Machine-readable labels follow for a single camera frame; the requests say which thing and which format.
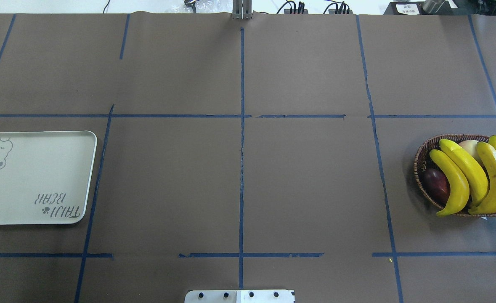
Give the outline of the brown wicker basket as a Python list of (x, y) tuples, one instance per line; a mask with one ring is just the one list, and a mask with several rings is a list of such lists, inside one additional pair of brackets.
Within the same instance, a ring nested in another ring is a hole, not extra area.
[[(424, 198), (429, 201), (437, 210), (442, 210), (445, 203), (440, 202), (438, 199), (432, 197), (426, 190), (423, 182), (422, 174), (427, 169), (434, 169), (440, 171), (440, 168), (431, 161), (429, 156), (430, 150), (440, 149), (439, 142), (442, 139), (452, 140), (456, 143), (461, 143), (466, 140), (477, 140), (482, 142), (488, 142), (489, 136), (483, 136), (480, 134), (440, 134), (429, 138), (421, 146), (419, 146), (413, 162), (413, 174), (415, 182), (419, 188), (419, 192), (424, 196)], [(471, 215), (468, 212), (469, 206), (466, 206), (463, 210), (455, 213), (455, 215), (460, 217), (496, 217), (496, 213), (491, 214), (475, 214)]]

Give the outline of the dark red plum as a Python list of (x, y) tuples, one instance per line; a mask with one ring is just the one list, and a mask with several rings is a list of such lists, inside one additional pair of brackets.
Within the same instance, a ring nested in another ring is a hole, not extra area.
[(442, 171), (429, 168), (422, 173), (421, 181), (431, 199), (438, 205), (445, 206), (450, 196), (450, 186)]

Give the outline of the cream bear tray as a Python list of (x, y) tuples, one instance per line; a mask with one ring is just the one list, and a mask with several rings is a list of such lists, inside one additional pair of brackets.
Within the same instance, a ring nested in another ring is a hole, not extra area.
[(88, 130), (0, 132), (0, 226), (80, 222), (97, 145)]

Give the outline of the pale pink apple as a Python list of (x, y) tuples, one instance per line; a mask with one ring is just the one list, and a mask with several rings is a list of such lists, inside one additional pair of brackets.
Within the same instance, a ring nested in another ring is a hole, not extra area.
[(478, 140), (465, 140), (459, 143), (459, 146), (461, 146), (465, 151), (467, 151), (471, 157), (475, 159), (479, 163), (481, 167), (484, 167), (484, 164), (482, 162), (482, 159), (479, 157), (479, 154), (476, 150), (476, 146), (479, 143)]

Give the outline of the aluminium frame post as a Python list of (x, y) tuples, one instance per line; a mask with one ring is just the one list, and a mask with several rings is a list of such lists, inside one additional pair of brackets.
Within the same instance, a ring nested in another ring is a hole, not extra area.
[(253, 17), (252, 0), (233, 0), (232, 4), (233, 4), (232, 19), (236, 19), (236, 20), (252, 19)]

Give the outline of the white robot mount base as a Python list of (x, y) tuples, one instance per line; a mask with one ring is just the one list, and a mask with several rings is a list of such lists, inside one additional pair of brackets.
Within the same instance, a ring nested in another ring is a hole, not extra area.
[(295, 303), (292, 290), (201, 290), (189, 291), (185, 303)]

